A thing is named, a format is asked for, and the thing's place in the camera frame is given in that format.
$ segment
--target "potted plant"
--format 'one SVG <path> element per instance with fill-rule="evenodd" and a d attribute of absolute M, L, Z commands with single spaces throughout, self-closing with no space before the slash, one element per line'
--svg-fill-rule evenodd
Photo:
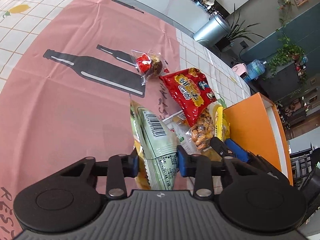
<path fill-rule="evenodd" d="M 218 41 L 216 43 L 216 46 L 220 51 L 227 51 L 228 49 L 231 49 L 231 47 L 233 46 L 234 40 L 237 39 L 237 38 L 247 39 L 247 40 L 255 43 L 252 39 L 250 39 L 247 36 L 248 34 L 254 34 L 256 36 L 264 38 L 263 36 L 261 36 L 259 34 L 256 34 L 253 31 L 249 30 L 250 27 L 258 25 L 260 23 L 250 24 L 250 25 L 248 25 L 247 27 L 244 27 L 244 28 L 242 28 L 242 26 L 243 26 L 245 20 L 241 24 L 238 24 L 239 19 L 240 19 L 240 12 L 241 12 L 241 8 L 239 9 L 238 19 L 237 19 L 236 24 L 235 24 L 236 5 L 234 5 L 233 22 L 232 22 L 232 25 L 230 26 L 231 32 L 227 36 L 223 37 L 220 41 Z"/>

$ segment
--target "green plant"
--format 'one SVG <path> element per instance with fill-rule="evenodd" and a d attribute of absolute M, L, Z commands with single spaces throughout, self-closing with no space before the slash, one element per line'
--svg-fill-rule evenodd
<path fill-rule="evenodd" d="M 292 7 L 290 0 L 278 0 L 280 6 L 278 7 L 280 11 L 281 18 L 279 22 L 281 23 L 280 29 L 276 29 L 276 32 L 281 33 L 278 41 L 282 41 L 283 45 L 281 48 L 277 49 L 277 53 L 269 60 L 268 67 L 272 74 L 276 73 L 276 69 L 280 65 L 285 65 L 294 59 L 302 59 L 304 55 L 304 49 L 291 42 L 291 39 L 287 37 L 284 32 L 288 20 L 288 13 Z"/>
<path fill-rule="evenodd" d="M 290 0 L 278 0 L 278 3 L 280 5 L 278 7 L 278 10 L 280 11 L 281 16 L 281 18 L 279 18 L 279 22 L 281 23 L 281 28 L 283 28 L 286 25 L 286 21 L 288 20 L 288 14 L 291 11 L 293 4 Z"/>
<path fill-rule="evenodd" d="M 235 24 L 235 19 L 236 19 L 236 5 L 234 4 L 234 12 L 233 12 L 233 23 L 232 25 L 230 26 L 231 28 L 231 32 L 226 36 L 226 38 L 229 40 L 229 41 L 234 41 L 235 39 L 237 38 L 243 38 L 243 39 L 247 39 L 253 43 L 255 43 L 252 39 L 250 39 L 247 35 L 248 34 L 254 34 L 256 36 L 259 36 L 259 37 L 262 37 L 264 38 L 263 36 L 259 35 L 259 34 L 256 34 L 254 32 L 252 32 L 251 30 L 248 30 L 248 28 L 252 27 L 252 26 L 255 26 L 255 25 L 258 25 L 260 23 L 255 23 L 255 24 L 250 24 L 248 25 L 247 27 L 244 27 L 244 28 L 241 28 L 245 22 L 245 20 L 241 23 L 241 24 L 238 24 L 239 22 L 239 18 L 240 18 L 240 12 L 241 12 L 241 8 L 239 9 L 239 15 L 238 15 L 238 19 L 236 21 L 236 24 Z"/>
<path fill-rule="evenodd" d="M 281 48 L 277 49 L 277 54 L 268 62 L 268 67 L 272 74 L 276 72 L 278 66 L 285 65 L 294 59 L 302 59 L 304 55 L 304 49 L 296 44 L 289 43 L 288 37 L 280 38 L 285 39 Z"/>

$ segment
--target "white tile countertop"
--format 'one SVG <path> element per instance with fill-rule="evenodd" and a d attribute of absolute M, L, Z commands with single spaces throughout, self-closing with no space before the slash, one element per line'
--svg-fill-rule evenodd
<path fill-rule="evenodd" d="M 0 89 L 12 69 L 41 31 L 72 0 L 0 0 Z M 29 8 L 3 17 L 18 5 Z"/>
<path fill-rule="evenodd" d="M 180 68 L 197 67 L 206 74 L 217 99 L 224 99 L 227 107 L 250 96 L 249 86 L 216 55 L 178 29 Z"/>

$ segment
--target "metal screw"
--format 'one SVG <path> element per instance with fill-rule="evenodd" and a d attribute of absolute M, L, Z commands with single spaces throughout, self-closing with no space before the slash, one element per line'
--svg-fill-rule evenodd
<path fill-rule="evenodd" d="M 113 188 L 109 190 L 108 193 L 111 197 L 120 197 L 121 195 L 123 195 L 124 191 L 120 188 Z"/>
<path fill-rule="evenodd" d="M 212 194 L 212 191 L 207 188 L 201 188 L 196 191 L 196 194 L 199 197 L 209 197 Z"/>

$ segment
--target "pink tablecloth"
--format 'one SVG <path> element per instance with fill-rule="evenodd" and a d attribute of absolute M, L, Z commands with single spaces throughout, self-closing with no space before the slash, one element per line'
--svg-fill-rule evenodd
<path fill-rule="evenodd" d="M 95 156 L 103 161 L 132 151 L 129 94 L 44 57 L 50 49 L 136 72 L 134 66 L 97 49 L 99 44 L 127 54 L 131 49 L 161 52 L 169 69 L 180 69 L 179 42 L 171 25 L 112 0 L 73 0 L 23 54 L 0 94 L 0 186 L 10 193 L 2 198 L 10 208 L 23 188 L 79 159 Z M 179 110 L 159 79 L 147 83 L 143 98 L 132 98 L 162 117 Z M 101 193 L 102 182 L 97 187 Z M 126 184 L 128 192 L 136 188 L 134 179 L 126 179 Z M 4 212 L 0 207 L 13 225 L 1 224 L 5 230 L 0 230 L 0 238 L 9 239 L 20 227 L 11 209 Z"/>

